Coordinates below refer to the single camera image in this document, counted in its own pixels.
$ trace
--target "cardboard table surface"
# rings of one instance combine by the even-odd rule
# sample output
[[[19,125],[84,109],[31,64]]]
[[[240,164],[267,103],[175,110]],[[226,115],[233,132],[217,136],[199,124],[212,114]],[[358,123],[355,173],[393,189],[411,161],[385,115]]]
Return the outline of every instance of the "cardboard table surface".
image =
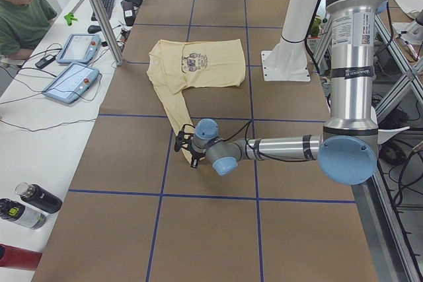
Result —
[[[377,281],[350,187],[316,162],[190,168],[145,73],[160,39],[239,38],[245,81],[186,89],[193,122],[215,118],[223,137],[250,118],[249,137],[320,135],[319,77],[262,77],[288,3],[144,1],[33,281]]]

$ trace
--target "label sticker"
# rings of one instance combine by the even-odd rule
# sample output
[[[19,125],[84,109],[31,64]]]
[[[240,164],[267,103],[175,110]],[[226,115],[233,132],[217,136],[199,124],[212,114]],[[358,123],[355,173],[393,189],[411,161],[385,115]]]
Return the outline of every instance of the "label sticker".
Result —
[[[373,45],[374,13],[354,13],[353,46]]]
[[[352,43],[352,16],[337,18],[332,23],[332,47]]]

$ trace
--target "keyboard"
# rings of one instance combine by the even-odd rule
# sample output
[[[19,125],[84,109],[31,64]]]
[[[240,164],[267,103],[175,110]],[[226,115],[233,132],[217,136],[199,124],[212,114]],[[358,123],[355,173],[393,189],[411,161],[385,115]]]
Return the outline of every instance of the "keyboard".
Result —
[[[114,0],[101,0],[103,2],[104,9],[106,9],[107,17],[110,19],[113,12]],[[91,21],[96,21],[95,14],[91,16]]]

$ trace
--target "black strap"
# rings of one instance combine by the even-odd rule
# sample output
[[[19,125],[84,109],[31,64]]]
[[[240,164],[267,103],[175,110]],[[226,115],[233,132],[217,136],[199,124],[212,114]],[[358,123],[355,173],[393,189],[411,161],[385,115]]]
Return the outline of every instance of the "black strap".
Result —
[[[332,79],[337,77],[344,77],[345,79],[355,79],[357,77],[374,77],[375,67],[340,67],[338,69],[330,70],[330,77]]]
[[[204,152],[207,152],[208,149],[213,147],[216,143],[223,141],[221,137],[214,137],[213,139],[210,139],[203,147]]]
[[[313,154],[311,152],[310,139],[311,139],[311,135],[303,136],[303,153],[304,153],[304,157],[307,160],[312,161],[312,160],[315,160],[315,158],[313,157]]]
[[[254,156],[256,157],[257,160],[264,160],[262,158],[262,156],[260,155],[260,141],[262,141],[262,139],[255,139],[254,140],[254,145],[252,146],[252,151],[253,151]]]
[[[329,133],[331,135],[349,135],[352,137],[361,136],[361,135],[377,135],[377,129],[340,129],[340,128],[330,128],[323,126],[323,132]]]
[[[282,39],[284,39],[286,42],[288,42],[288,43],[292,43],[292,44],[295,44],[295,43],[302,43],[302,42],[304,41],[304,39],[302,39],[302,40],[300,40],[300,41],[290,41],[290,40],[285,39],[285,38],[284,38],[284,36],[282,36],[282,35],[281,35],[281,37],[282,37]]]

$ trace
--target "person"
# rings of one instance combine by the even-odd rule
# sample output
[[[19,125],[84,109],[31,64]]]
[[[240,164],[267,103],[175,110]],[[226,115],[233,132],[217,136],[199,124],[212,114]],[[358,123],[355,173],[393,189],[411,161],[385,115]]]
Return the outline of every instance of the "person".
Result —
[[[0,0],[0,54],[28,59],[57,15],[46,0]]]

